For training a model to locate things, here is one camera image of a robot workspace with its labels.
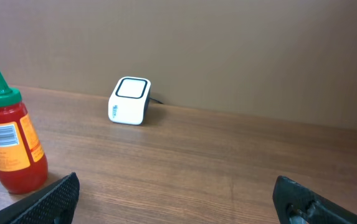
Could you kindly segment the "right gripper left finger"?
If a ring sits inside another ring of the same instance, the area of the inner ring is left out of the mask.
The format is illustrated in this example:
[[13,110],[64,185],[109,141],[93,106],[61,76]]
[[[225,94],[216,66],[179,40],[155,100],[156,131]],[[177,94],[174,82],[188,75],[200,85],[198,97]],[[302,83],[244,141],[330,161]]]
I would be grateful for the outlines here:
[[0,224],[71,224],[79,201],[76,173],[0,210]]

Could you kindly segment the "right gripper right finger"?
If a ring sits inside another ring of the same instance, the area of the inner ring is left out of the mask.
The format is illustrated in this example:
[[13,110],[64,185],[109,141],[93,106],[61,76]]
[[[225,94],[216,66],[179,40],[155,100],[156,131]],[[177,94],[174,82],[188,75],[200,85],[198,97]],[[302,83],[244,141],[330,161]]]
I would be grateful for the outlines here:
[[277,177],[272,199],[280,223],[357,223],[356,214],[286,176]]

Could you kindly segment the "red sauce bottle green cap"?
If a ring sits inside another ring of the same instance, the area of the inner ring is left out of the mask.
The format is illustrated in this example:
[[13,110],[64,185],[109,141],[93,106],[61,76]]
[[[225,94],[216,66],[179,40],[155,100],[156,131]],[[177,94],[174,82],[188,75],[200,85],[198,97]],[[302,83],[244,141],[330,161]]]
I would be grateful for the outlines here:
[[0,182],[11,194],[26,194],[47,177],[47,158],[21,92],[0,71]]

